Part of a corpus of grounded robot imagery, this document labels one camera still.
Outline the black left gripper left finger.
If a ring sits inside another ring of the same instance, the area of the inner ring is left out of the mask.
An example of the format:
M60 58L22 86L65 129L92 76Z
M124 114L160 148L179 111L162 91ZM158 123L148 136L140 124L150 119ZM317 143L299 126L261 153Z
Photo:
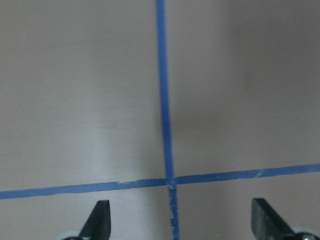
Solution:
M99 200L82 227L79 240L109 240L111 236L111 210L109 200Z

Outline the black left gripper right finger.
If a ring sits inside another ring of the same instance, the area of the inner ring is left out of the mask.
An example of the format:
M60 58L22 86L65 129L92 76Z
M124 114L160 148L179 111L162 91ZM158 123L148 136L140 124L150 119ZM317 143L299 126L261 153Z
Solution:
M256 240L293 240L296 235L264 198L251 201L251 231Z

